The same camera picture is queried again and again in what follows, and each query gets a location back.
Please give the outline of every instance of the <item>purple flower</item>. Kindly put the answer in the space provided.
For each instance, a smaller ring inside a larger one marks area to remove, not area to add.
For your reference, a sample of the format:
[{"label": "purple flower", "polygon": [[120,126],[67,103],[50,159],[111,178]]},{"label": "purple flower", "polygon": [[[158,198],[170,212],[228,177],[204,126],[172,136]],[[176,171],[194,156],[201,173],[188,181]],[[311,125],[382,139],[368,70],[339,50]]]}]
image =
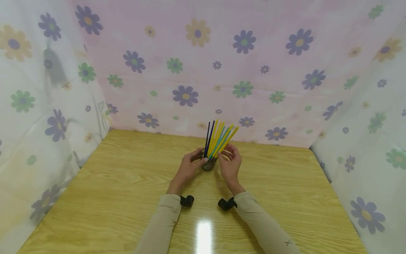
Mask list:
[{"label": "purple flower", "polygon": [[127,54],[123,55],[123,58],[125,60],[127,60],[125,62],[125,65],[127,66],[131,66],[131,70],[133,72],[139,72],[142,73],[143,69],[145,69],[145,65],[143,65],[144,63],[144,59],[142,57],[138,57],[138,53],[133,51],[133,53],[131,53],[129,50],[127,50]]},{"label": "purple flower", "polygon": [[100,18],[97,14],[92,14],[92,10],[85,6],[84,9],[79,5],[76,6],[78,11],[75,11],[76,17],[79,19],[79,25],[86,29],[86,33],[100,35],[99,30],[103,30],[99,23]]},{"label": "purple flower", "polygon": [[303,32],[303,29],[299,29],[296,35],[289,36],[290,42],[286,44],[286,48],[290,49],[289,55],[293,55],[293,53],[296,52],[296,56],[300,56],[302,54],[302,50],[309,50],[309,43],[313,41],[313,37],[310,36],[311,30],[307,30],[305,33]]},{"label": "purple flower", "polygon": [[377,87],[382,88],[386,86],[386,82],[387,82],[386,79],[379,80],[379,82],[377,83],[378,84]]},{"label": "purple flower", "polygon": [[246,117],[240,119],[241,126],[250,127],[250,126],[254,125],[254,123],[255,123],[255,121],[252,117],[246,116]]},{"label": "purple flower", "polygon": [[344,164],[344,167],[346,168],[346,171],[349,173],[351,170],[354,170],[354,165],[355,165],[355,157],[350,156],[346,160],[346,163]]},{"label": "purple flower", "polygon": [[47,15],[41,15],[41,19],[43,21],[38,23],[39,28],[44,29],[44,35],[46,37],[51,37],[54,41],[57,41],[58,38],[61,38],[60,34],[60,28],[56,24],[56,21],[54,18],[51,17],[51,15],[47,12]]},{"label": "purple flower", "polygon": [[57,142],[60,138],[65,140],[65,117],[62,116],[62,112],[60,110],[56,111],[54,109],[54,117],[48,118],[48,124],[51,125],[48,129],[45,130],[45,135],[52,136],[52,141]]},{"label": "purple flower", "polygon": [[325,116],[326,118],[324,119],[325,121],[329,120],[335,111],[338,110],[338,107],[341,106],[343,104],[342,101],[338,102],[335,106],[334,105],[330,105],[327,108],[327,111],[323,113],[323,116]]},{"label": "purple flower", "polygon": [[383,233],[385,227],[380,223],[385,221],[385,216],[376,212],[376,205],[372,202],[365,204],[364,199],[361,197],[356,198],[356,202],[351,200],[351,206],[354,210],[351,210],[352,216],[358,218],[358,225],[362,228],[368,226],[368,230],[371,234],[376,233],[376,229]]},{"label": "purple flower", "polygon": [[268,138],[268,140],[276,140],[278,141],[279,139],[284,139],[286,135],[288,135],[289,132],[286,131],[286,128],[283,127],[280,129],[279,127],[276,127],[273,130],[268,130],[268,133],[265,134],[265,137]]},{"label": "purple flower", "polygon": [[184,86],[179,86],[178,90],[173,90],[172,93],[175,95],[173,100],[180,102],[179,104],[181,106],[185,106],[187,104],[189,107],[192,107],[193,103],[199,102],[197,100],[197,96],[199,96],[199,94],[196,91],[194,92],[192,87],[185,88]]},{"label": "purple flower", "polygon": [[53,65],[54,65],[54,64],[52,63],[51,60],[49,60],[49,59],[45,59],[45,60],[44,60],[44,66],[45,66],[45,68],[51,69]]},{"label": "purple flower", "polygon": [[326,78],[323,75],[324,71],[319,72],[319,70],[314,70],[312,74],[306,74],[304,76],[305,80],[302,81],[302,85],[304,85],[304,89],[312,90],[315,86],[320,86],[322,84],[322,80]]},{"label": "purple flower", "polygon": [[261,73],[265,74],[269,71],[269,66],[268,65],[264,65],[261,67]]},{"label": "purple flower", "polygon": [[159,126],[158,119],[153,118],[151,114],[141,113],[137,116],[140,119],[140,123],[145,124],[146,127],[152,127],[155,129],[156,126]]},{"label": "purple flower", "polygon": [[214,68],[214,69],[220,69],[220,68],[221,68],[221,63],[220,63],[219,61],[215,61],[215,62],[213,63],[213,68]]},{"label": "purple flower", "polygon": [[252,37],[253,32],[248,31],[248,33],[245,32],[245,30],[241,30],[240,35],[234,36],[234,42],[233,48],[237,49],[237,53],[244,52],[244,54],[248,54],[248,50],[253,50],[254,49],[254,42],[257,40],[257,38]]}]

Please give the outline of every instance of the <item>yellow straw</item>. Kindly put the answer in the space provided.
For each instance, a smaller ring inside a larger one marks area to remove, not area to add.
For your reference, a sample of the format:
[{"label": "yellow straw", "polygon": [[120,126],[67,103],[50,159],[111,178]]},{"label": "yellow straw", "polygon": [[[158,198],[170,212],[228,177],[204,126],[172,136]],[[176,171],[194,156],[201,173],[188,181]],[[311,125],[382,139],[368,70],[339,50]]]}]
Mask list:
[{"label": "yellow straw", "polygon": [[[220,149],[219,151],[223,151],[223,150],[224,150],[224,148],[226,147],[226,145],[230,142],[231,138],[232,138],[232,137],[234,136],[234,134],[237,132],[238,128],[239,128],[239,126],[237,126],[237,127],[235,128],[235,130],[233,131],[233,133],[227,138],[227,141],[224,142],[224,144],[221,146],[221,149]],[[216,153],[213,155],[214,158],[217,158],[217,153],[218,153],[218,152],[216,152]]]}]

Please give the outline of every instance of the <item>person's left hand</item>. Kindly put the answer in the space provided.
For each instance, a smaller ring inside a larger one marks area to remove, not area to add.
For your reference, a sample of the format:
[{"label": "person's left hand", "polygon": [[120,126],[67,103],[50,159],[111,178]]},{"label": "person's left hand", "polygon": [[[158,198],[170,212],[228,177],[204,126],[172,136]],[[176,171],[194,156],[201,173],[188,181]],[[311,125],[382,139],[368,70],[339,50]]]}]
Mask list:
[{"label": "person's left hand", "polygon": [[193,178],[198,168],[200,168],[208,161],[207,158],[204,158],[202,160],[199,160],[198,162],[194,162],[195,160],[199,159],[199,155],[202,149],[203,148],[197,148],[195,151],[183,156],[178,172],[169,184],[168,191],[166,192],[167,194],[180,195],[183,187],[188,181]]}]

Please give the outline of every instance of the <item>wood grain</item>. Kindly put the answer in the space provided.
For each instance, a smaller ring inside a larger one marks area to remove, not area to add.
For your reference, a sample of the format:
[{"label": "wood grain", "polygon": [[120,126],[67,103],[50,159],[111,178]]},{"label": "wood grain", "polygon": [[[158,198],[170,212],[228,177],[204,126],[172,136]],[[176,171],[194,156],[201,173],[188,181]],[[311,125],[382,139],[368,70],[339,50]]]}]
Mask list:
[{"label": "wood grain", "polygon": [[[109,132],[19,253],[132,253],[182,156],[204,142]],[[365,253],[310,150],[234,143],[243,158],[241,184],[304,254]],[[263,253],[235,210],[217,207],[219,199],[231,197],[218,165],[199,170],[186,195],[195,201],[180,214],[169,254]]]}]

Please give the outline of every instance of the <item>person's right hand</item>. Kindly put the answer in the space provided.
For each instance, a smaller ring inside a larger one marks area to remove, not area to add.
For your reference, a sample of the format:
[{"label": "person's right hand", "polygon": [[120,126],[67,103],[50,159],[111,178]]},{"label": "person's right hand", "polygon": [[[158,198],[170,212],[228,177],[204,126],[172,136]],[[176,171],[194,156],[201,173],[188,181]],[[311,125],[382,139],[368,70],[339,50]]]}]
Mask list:
[{"label": "person's right hand", "polygon": [[228,143],[223,151],[217,155],[220,163],[220,173],[223,177],[227,187],[233,193],[237,195],[241,192],[245,192],[244,188],[238,182],[238,170],[241,165],[241,156],[235,145]]}]

